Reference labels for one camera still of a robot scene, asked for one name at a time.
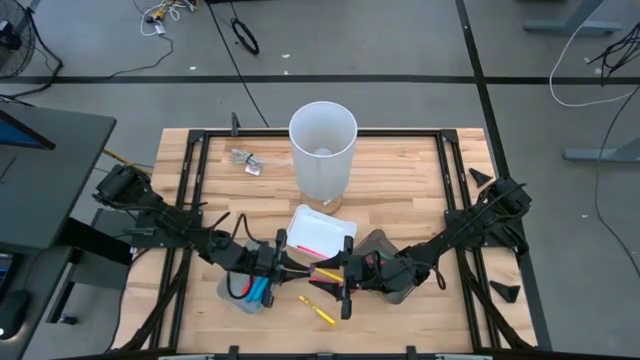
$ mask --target wooden table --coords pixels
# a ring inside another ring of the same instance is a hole
[[[163,133],[153,173],[152,186],[167,203],[175,203],[176,189],[186,147],[188,129],[166,129]],[[458,129],[466,169],[473,167],[493,175],[493,165],[482,129]],[[243,149],[275,163],[267,165],[259,177],[232,164],[232,148]],[[450,168],[454,169],[447,146]],[[199,151],[194,152],[193,164]],[[278,228],[286,228],[300,193],[290,166],[288,138],[220,138],[210,144],[202,200],[203,225],[210,225],[224,212],[231,216],[220,228],[230,230],[240,213],[249,219],[254,236],[272,239]],[[374,229],[383,229],[398,248],[431,239],[443,230],[446,207],[435,141],[421,137],[359,138],[351,171],[351,181],[335,217],[358,224],[356,244]],[[454,189],[462,208],[459,186]],[[191,198],[190,184],[186,199]],[[470,186],[473,199],[481,189]],[[238,241],[246,235],[240,231]],[[165,250],[148,252],[131,269],[122,303],[122,320],[115,346],[122,345],[153,308]],[[295,258],[309,263],[312,258],[296,252]],[[507,249],[483,249],[490,280],[522,285],[515,256]],[[418,352],[471,351],[468,325],[458,267],[453,251],[442,256],[440,267],[447,281],[441,291],[435,276],[415,289],[400,305],[385,303],[379,294],[364,291],[353,295],[353,315],[331,328],[297,299],[310,298],[339,319],[340,303],[306,283],[287,283],[276,291],[274,307],[258,315],[247,315],[219,299],[216,287],[225,272],[195,257],[187,287],[178,351],[225,353],[239,345],[243,353],[398,353],[407,345]],[[536,339],[524,292],[515,304],[507,304],[492,289],[492,298],[504,317],[526,341]],[[483,345],[489,346],[482,307],[476,311]],[[173,311],[167,310],[163,341],[166,344]]]

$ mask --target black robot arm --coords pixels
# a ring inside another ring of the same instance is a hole
[[[393,293],[422,284],[431,272],[435,272],[440,288],[446,287],[444,277],[438,271],[440,256],[462,246],[480,246],[488,236],[517,252],[529,249],[525,239],[509,224],[520,219],[529,210],[531,198],[511,178],[497,179],[483,190],[475,205],[448,217],[447,228],[429,241],[406,247],[392,259],[383,260],[377,251],[353,254],[353,239],[345,239],[344,250],[333,258],[312,264],[318,268],[343,268],[344,283],[310,281],[337,300],[342,301],[342,318],[351,316],[352,290],[373,290]]]
[[[93,197],[101,204],[117,210],[140,211],[139,218],[143,221],[138,222],[138,227],[142,222],[143,228],[138,231],[152,238],[148,243],[153,243],[157,236],[155,246],[160,246],[160,239],[168,238],[177,247],[192,246],[210,264],[231,272],[267,277],[272,284],[309,276],[309,268],[293,261],[284,250],[287,240],[284,229],[277,232],[275,248],[266,241],[254,240],[258,248],[249,250],[235,242],[229,232],[216,229],[228,213],[213,226],[202,228],[192,212],[165,203],[151,189],[150,178],[134,167],[114,166],[96,190]]]

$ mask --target black floor stripe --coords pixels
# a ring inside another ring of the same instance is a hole
[[[475,84],[474,76],[446,75],[245,75],[252,84],[313,84],[313,83],[414,83],[414,84]],[[19,76],[0,84],[41,85],[48,76]],[[117,76],[104,80],[100,76],[61,76],[54,84],[240,84],[236,75],[200,76]],[[487,85],[549,85],[546,77],[487,76]],[[597,77],[558,77],[554,85],[600,85]],[[640,77],[612,78],[607,85],[640,85]]]
[[[478,55],[478,49],[476,48],[476,43],[473,38],[473,32],[471,30],[471,24],[469,22],[469,15],[467,14],[464,0],[456,0],[456,7],[458,9],[458,15],[460,17],[460,25],[462,26],[464,40],[467,45],[467,52],[469,54],[469,59],[471,60],[471,66],[473,68],[473,74],[476,80],[476,87],[478,88],[478,95],[480,96],[480,103],[482,105],[482,111],[484,113],[484,118],[487,124],[487,131],[489,133],[489,139],[491,141],[491,148],[493,149],[493,155],[496,160],[498,175],[509,176],[507,159],[504,154],[504,148],[502,147],[502,140],[500,139],[498,125],[496,123],[495,114],[493,113],[493,107],[491,106],[489,91],[487,90],[487,81],[482,71],[482,65],[480,64],[480,57]],[[521,233],[524,233],[521,226],[522,223],[519,222],[516,227]],[[527,303],[529,305],[529,311],[533,320],[533,327],[537,338],[537,345],[542,350],[551,350],[549,329],[544,317],[544,311],[542,309],[540,293],[538,291],[535,274],[533,272],[531,257],[529,254],[526,254],[525,256],[519,257],[518,260],[522,280],[525,284],[524,288],[527,296]]]

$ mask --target white tray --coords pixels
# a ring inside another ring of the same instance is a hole
[[[345,236],[355,238],[357,230],[353,221],[339,220],[302,204],[289,224],[287,244],[307,255],[327,259],[344,248]]]

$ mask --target desk leg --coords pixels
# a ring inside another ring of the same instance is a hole
[[[564,159],[569,161],[598,161],[600,149],[566,149]],[[617,149],[604,149],[602,162],[640,163],[640,138],[620,146]]]
[[[620,24],[605,21],[585,22],[603,1],[583,0],[576,11],[565,20],[527,20],[524,22],[524,29],[571,35],[584,22],[580,35],[611,35],[614,31],[622,29]]]

